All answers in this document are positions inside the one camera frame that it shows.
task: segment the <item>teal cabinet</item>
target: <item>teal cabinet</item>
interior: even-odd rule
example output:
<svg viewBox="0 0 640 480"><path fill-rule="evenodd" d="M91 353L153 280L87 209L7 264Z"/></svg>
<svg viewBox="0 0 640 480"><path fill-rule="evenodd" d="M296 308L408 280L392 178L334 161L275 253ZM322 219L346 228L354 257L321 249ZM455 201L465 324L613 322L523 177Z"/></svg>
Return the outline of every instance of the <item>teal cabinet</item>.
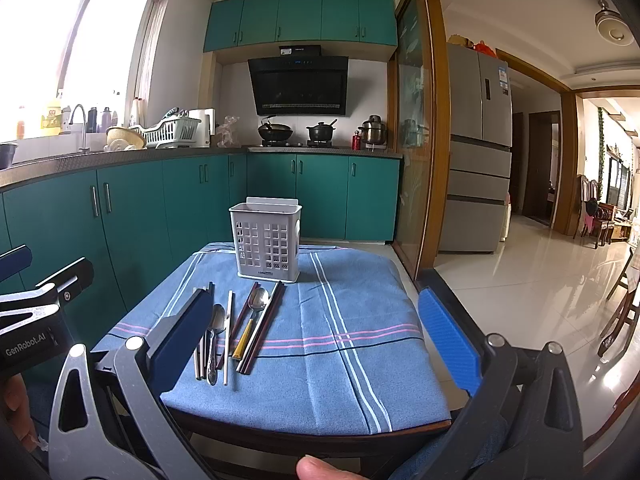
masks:
<svg viewBox="0 0 640 480"><path fill-rule="evenodd" d="M9 238L26 244L31 266L20 273L25 288L83 256L94 282L65 307L75 341L92 348L127 313L111 266L97 197L96 172L83 171L12 189L4 194ZM123 236L135 237L132 224Z"/></svg>
<svg viewBox="0 0 640 480"><path fill-rule="evenodd" d="M207 241L228 242L231 234L231 215L228 211L229 176L228 156L213 155L204 160L202 185Z"/></svg>
<svg viewBox="0 0 640 480"><path fill-rule="evenodd" d="M394 0L358 0L360 41L398 44Z"/></svg>
<svg viewBox="0 0 640 480"><path fill-rule="evenodd" d="M246 155L229 155L229 207L246 202L246 197Z"/></svg>
<svg viewBox="0 0 640 480"><path fill-rule="evenodd" d="M204 52L238 46L244 0L223 0L211 5Z"/></svg>
<svg viewBox="0 0 640 480"><path fill-rule="evenodd" d="M249 153L246 158L248 195L295 198L296 167L295 153Z"/></svg>
<svg viewBox="0 0 640 480"><path fill-rule="evenodd" d="M280 0L244 0L238 46L273 43Z"/></svg>
<svg viewBox="0 0 640 480"><path fill-rule="evenodd" d="M193 156L162 161L166 224L174 267L209 241L204 192L207 159Z"/></svg>
<svg viewBox="0 0 640 480"><path fill-rule="evenodd" d="M322 0L322 38L360 41L358 0Z"/></svg>
<svg viewBox="0 0 640 480"><path fill-rule="evenodd" d="M298 155L296 197L302 206L301 236L344 239L348 166L346 156Z"/></svg>
<svg viewBox="0 0 640 480"><path fill-rule="evenodd" d="M322 0L280 0L276 41L320 40Z"/></svg>
<svg viewBox="0 0 640 480"><path fill-rule="evenodd" d="M9 231L6 228L6 218L4 216L4 197L0 194L0 254L4 254L11 249L9 241ZM23 292L24 285L20 279L20 274L9 276L3 282L0 282L0 294L12 294L14 292Z"/></svg>
<svg viewBox="0 0 640 480"><path fill-rule="evenodd" d="M390 158L349 157L347 240L393 240L399 165Z"/></svg>
<svg viewBox="0 0 640 480"><path fill-rule="evenodd" d="M98 170L104 235L127 310L174 270L166 227L162 162Z"/></svg>

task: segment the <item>refrigerator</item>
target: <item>refrigerator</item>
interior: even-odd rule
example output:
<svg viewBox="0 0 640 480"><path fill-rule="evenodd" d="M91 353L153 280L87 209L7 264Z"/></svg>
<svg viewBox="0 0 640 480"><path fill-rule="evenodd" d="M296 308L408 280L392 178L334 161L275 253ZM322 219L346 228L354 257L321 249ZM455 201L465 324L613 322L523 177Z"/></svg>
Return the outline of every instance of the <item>refrigerator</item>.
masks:
<svg viewBox="0 0 640 480"><path fill-rule="evenodd" d="M492 253L500 243L511 172L507 64L447 44L451 97L449 185L440 251Z"/></svg>

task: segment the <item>blue gripper pad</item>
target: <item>blue gripper pad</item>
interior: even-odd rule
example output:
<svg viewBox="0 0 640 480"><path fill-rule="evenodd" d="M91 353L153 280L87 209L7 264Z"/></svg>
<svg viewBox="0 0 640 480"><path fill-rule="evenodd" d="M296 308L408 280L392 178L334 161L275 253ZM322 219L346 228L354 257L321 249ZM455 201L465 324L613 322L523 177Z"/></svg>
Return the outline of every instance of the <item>blue gripper pad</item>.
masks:
<svg viewBox="0 0 640 480"><path fill-rule="evenodd" d="M430 288L418 296L418 314L456 386L473 397L482 382L476 349Z"/></svg>

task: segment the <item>countertop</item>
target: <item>countertop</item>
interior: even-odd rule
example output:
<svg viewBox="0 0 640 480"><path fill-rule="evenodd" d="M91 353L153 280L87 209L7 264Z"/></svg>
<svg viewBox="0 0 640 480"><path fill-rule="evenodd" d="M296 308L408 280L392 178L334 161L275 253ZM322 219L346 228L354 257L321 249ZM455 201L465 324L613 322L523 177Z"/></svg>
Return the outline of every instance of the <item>countertop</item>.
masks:
<svg viewBox="0 0 640 480"><path fill-rule="evenodd" d="M391 152L354 151L349 148L264 148L243 146L242 148L168 148L160 150L131 150L128 152L69 153L38 160L26 161L0 171L0 192L20 187L29 182L43 180L56 174L75 173L109 166L120 166L134 162L166 160L184 156L233 155L238 153L312 153L322 155L374 156L401 159L402 155Z"/></svg>

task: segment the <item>yellow bottle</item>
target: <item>yellow bottle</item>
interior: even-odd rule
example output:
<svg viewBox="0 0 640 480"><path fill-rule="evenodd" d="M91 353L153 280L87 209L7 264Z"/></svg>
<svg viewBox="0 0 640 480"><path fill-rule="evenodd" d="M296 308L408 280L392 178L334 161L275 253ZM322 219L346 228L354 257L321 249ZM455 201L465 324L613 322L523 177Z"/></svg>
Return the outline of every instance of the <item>yellow bottle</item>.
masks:
<svg viewBox="0 0 640 480"><path fill-rule="evenodd" d="M60 93L47 104L45 115L40 119L40 131L43 136L59 135L62 131Z"/></svg>

